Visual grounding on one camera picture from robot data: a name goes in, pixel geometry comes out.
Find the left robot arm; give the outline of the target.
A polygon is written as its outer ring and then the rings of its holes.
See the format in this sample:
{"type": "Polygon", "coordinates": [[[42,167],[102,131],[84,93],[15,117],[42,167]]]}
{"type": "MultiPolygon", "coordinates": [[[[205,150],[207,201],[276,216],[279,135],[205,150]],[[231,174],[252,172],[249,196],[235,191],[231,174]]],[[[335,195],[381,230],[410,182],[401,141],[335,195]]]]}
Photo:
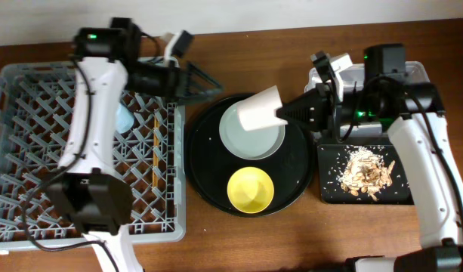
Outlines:
{"type": "Polygon", "coordinates": [[[58,171],[44,187],[58,214],[84,235],[104,271],[141,271],[130,241],[133,195],[116,175],[113,139],[123,91],[193,104],[222,92],[222,85],[188,63],[194,36],[181,30],[167,41],[162,65],[138,60],[144,32],[132,19],[114,17],[106,28],[82,27],[73,39],[75,102],[58,171]]]}

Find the grey round plate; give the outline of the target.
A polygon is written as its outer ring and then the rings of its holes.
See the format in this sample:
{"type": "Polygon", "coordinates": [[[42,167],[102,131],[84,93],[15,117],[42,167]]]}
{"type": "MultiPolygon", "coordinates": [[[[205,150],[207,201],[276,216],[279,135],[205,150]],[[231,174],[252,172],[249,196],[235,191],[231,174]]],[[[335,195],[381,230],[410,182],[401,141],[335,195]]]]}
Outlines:
{"type": "Polygon", "coordinates": [[[234,156],[247,160],[259,160],[273,155],[286,136],[284,125],[245,131],[239,121],[237,103],[225,110],[218,131],[227,150],[234,156]]]}

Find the yellow bowl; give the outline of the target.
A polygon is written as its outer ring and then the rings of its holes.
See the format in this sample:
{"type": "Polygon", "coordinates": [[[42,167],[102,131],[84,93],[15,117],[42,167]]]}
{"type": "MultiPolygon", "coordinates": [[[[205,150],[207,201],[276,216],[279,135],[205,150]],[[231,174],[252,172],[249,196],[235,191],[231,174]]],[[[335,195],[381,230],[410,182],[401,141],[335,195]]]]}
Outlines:
{"type": "Polygon", "coordinates": [[[249,215],[263,212],[272,203],[274,193],[271,177],[256,167],[240,168],[227,183],[227,197],[232,206],[249,215]]]}

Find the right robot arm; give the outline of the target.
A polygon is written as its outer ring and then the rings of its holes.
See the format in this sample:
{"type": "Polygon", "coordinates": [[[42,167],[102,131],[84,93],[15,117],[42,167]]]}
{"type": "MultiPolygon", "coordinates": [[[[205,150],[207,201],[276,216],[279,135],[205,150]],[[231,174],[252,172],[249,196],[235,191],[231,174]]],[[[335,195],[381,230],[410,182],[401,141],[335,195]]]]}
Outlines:
{"type": "Polygon", "coordinates": [[[383,44],[364,51],[360,91],[344,93],[341,73],[350,56],[315,53],[316,86],[276,114],[308,131],[347,140],[341,131],[372,119],[393,144],[403,165],[419,218],[418,251],[398,257],[349,258],[344,271],[463,271],[463,181],[449,145],[446,111],[436,86],[411,79],[406,50],[383,44]]]}

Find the pink plastic cup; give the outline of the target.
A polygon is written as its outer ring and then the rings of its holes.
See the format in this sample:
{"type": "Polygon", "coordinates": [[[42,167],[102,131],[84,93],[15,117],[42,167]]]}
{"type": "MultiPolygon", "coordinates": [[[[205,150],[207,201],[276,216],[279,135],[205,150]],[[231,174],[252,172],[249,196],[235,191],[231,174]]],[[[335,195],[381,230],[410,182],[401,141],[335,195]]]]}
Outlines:
{"type": "Polygon", "coordinates": [[[287,121],[276,116],[276,111],[281,107],[279,90],[274,85],[238,102],[237,115],[245,131],[256,131],[287,125],[287,121]]]}

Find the blue plastic cup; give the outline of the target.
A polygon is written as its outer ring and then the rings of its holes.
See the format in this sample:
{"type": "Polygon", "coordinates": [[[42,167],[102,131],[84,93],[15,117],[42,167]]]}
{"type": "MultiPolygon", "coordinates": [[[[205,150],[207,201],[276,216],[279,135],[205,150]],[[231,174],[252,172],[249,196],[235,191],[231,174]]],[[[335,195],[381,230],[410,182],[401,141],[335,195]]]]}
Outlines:
{"type": "Polygon", "coordinates": [[[116,131],[120,134],[126,133],[134,125],[133,113],[123,104],[119,104],[116,111],[116,131]]]}

